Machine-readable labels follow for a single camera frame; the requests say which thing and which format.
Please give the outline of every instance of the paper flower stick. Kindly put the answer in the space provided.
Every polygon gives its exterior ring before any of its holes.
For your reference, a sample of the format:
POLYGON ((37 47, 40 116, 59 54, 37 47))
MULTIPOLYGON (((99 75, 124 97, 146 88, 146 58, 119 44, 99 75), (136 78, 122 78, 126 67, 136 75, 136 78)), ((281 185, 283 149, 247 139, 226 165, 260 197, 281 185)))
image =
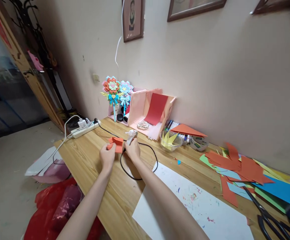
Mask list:
POLYGON ((115 105, 118 104, 120 96, 123 95, 123 93, 118 93, 120 83, 114 76, 112 78, 107 76, 106 81, 103 82, 103 86, 104 86, 103 90, 106 91, 107 93, 101 92, 101 94, 107 97, 107 100, 110 101, 111 106, 114 105, 114 121, 116 122, 115 105))
POLYGON ((127 96, 123 95, 123 96, 121 96, 121 105, 124 107, 124 116, 126 114, 126 107, 129 105, 130 101, 131 101, 130 95, 127 95, 127 96))
POLYGON ((120 84, 121 85, 119 87, 119 91, 124 94, 124 96, 121 97, 121 101, 122 101, 122 105, 124 106, 124 116, 125 116, 126 107, 129 105, 131 101, 130 95, 133 92, 134 87, 129 83, 129 81, 127 82, 121 81, 120 84))

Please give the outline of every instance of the white cable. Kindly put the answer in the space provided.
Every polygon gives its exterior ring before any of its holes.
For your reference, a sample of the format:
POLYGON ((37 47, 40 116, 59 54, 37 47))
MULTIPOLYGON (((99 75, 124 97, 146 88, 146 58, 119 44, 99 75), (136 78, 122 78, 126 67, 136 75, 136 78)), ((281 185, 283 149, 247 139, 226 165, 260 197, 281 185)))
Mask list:
MULTIPOLYGON (((59 147, 58 147, 58 148, 57 148, 57 149, 52 153, 51 157, 53 157, 53 162, 54 162, 54 156, 55 156, 56 152, 58 151, 58 149, 60 149, 60 147, 65 143, 66 139, 71 138, 72 135, 73 135, 72 133, 70 133, 68 136, 66 136, 66 124, 67 124, 68 121, 71 120, 73 117, 79 117, 79 118, 81 118, 80 116, 74 115, 74 116, 70 117, 70 119, 68 119, 68 120, 66 121, 66 123, 64 124, 64 129, 65 129, 65 137, 64 137, 64 141, 63 141, 63 142, 59 145, 59 147)), ((83 129, 85 129, 85 128, 88 128, 88 127, 90 127, 92 124, 93 124, 93 122, 90 122, 90 123, 87 124, 85 127, 81 128, 81 129, 79 129, 79 130, 83 130, 83 129)))
POLYGON ((116 54, 115 54, 115 63, 117 64, 117 80, 119 81, 119 66, 118 66, 118 63, 116 61, 116 58, 117 58, 117 51, 118 51, 118 46, 119 46, 119 43, 122 39, 122 36, 124 35, 124 28, 123 28, 123 12, 124 12, 124 5, 125 5, 125 0, 123 0, 123 7, 122 7, 122 35, 121 37, 119 38, 118 40, 118 43, 117 43, 117 48, 116 48, 116 54))

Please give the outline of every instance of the scissors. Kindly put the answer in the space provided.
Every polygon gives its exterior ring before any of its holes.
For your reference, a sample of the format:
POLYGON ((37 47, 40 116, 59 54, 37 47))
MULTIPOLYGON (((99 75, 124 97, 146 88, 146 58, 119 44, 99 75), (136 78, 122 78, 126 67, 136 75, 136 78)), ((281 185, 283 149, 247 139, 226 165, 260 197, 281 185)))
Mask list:
POLYGON ((255 197, 251 194, 251 192, 248 190, 248 188, 246 188, 245 186, 243 188, 246 190, 247 194, 249 195, 249 197, 251 198, 251 200, 254 202, 254 204, 256 205, 256 207, 258 208, 258 210, 261 213, 261 215, 257 216, 258 217, 258 224, 259 224, 260 230, 264 234, 265 238, 267 240, 271 240, 271 237, 269 236, 269 234, 266 231, 264 221, 267 223, 267 225, 271 228, 271 230, 277 235, 277 237, 280 240, 286 240, 286 239, 290 240, 290 235, 287 233, 287 231, 290 232, 290 227, 281 221, 278 222, 273 216, 271 216, 265 210, 265 208, 262 205, 260 205, 260 203, 255 199, 255 197), (272 225, 272 223, 270 221, 272 221, 277 226, 277 228, 280 230, 280 232, 282 232, 282 234, 284 235, 285 238, 274 227, 274 225, 272 225))

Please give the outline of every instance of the blue paper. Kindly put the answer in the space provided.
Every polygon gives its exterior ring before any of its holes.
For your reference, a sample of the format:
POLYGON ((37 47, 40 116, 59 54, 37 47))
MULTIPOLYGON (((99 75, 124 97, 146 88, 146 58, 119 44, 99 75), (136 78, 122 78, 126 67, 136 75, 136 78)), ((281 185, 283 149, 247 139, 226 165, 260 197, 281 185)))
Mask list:
POLYGON ((263 186, 258 183, 252 184, 266 192, 269 192, 277 198, 280 198, 281 200, 290 203, 290 184, 269 176, 266 177, 273 180, 275 183, 264 183, 263 186))
POLYGON ((245 184, 244 183, 242 183, 242 182, 234 182, 238 187, 243 187, 243 186, 245 186, 245 184))
POLYGON ((219 171, 217 171, 219 174, 225 175, 227 177, 232 177, 234 179, 237 180, 241 180, 241 178, 239 177, 239 175, 233 171, 221 168, 221 167, 217 167, 219 169, 219 171))
POLYGON ((247 198, 248 200, 252 201, 251 198, 249 197, 248 193, 246 192, 246 190, 241 189, 240 187, 237 187, 229 182, 227 182, 229 190, 244 197, 247 198))

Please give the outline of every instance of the framed portrait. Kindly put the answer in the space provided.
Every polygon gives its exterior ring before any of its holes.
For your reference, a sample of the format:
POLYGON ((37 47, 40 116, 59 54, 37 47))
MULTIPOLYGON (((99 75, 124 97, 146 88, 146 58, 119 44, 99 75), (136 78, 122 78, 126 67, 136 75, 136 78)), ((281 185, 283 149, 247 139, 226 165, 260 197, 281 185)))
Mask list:
POLYGON ((144 17, 145 0, 125 0, 123 11, 124 42, 144 37, 144 17))
POLYGON ((167 22, 223 8, 226 0, 170 0, 167 22))
POLYGON ((252 14, 281 11, 290 8, 290 0, 260 0, 252 14))

